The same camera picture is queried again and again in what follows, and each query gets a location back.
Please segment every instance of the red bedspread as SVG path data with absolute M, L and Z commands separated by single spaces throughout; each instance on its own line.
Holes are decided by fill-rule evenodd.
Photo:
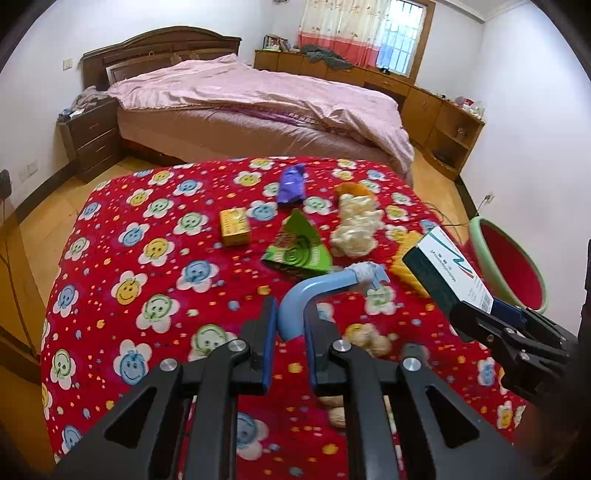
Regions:
M 274 203 L 280 173 L 301 162 L 304 211 L 326 245 L 339 223 L 333 188 L 345 180 L 363 180 L 386 212 L 370 260 L 389 264 L 401 229 L 436 222 L 402 180 L 367 161 L 247 158 L 98 185 L 64 249 L 43 333 L 43 407 L 56 461 L 162 359 L 200 358 L 258 317 L 264 296 L 281 301 L 294 280 L 260 259 L 288 215 Z M 226 248 L 219 212 L 235 206 L 249 209 L 252 242 Z M 433 370 L 511 440 L 525 402 L 499 385 L 490 352 L 462 344 L 431 300 L 391 280 L 367 299 L 341 294 L 319 310 L 341 332 L 373 323 L 391 340 L 393 360 L 407 342 L 427 347 Z M 238 477 L 345 478 L 346 439 L 310 391 L 303 338 L 277 342 L 273 378 L 266 397 L 239 400 Z

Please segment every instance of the pink bedsheet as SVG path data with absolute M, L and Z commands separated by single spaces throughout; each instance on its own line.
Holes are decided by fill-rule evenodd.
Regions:
M 187 60 L 123 80 L 109 89 L 127 111 L 234 107 L 273 120 L 362 137 L 400 164 L 406 176 L 414 158 L 396 101 L 373 90 L 288 73 L 264 72 L 236 55 Z

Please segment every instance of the window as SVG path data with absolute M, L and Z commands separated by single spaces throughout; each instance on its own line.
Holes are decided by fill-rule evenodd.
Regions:
M 423 58 L 433 19 L 434 4 L 428 0 L 392 0 L 382 26 L 382 41 L 376 67 L 413 80 Z

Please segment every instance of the ceiling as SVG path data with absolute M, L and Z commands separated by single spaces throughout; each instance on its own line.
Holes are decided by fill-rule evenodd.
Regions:
M 527 0 L 446 0 L 480 20 L 490 20 L 495 16 L 525 4 Z

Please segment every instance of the wooden nightstand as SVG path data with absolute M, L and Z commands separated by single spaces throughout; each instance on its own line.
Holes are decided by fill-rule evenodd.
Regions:
M 119 102 L 110 99 L 92 110 L 57 125 L 76 176 L 88 183 L 122 160 L 121 138 L 117 126 Z

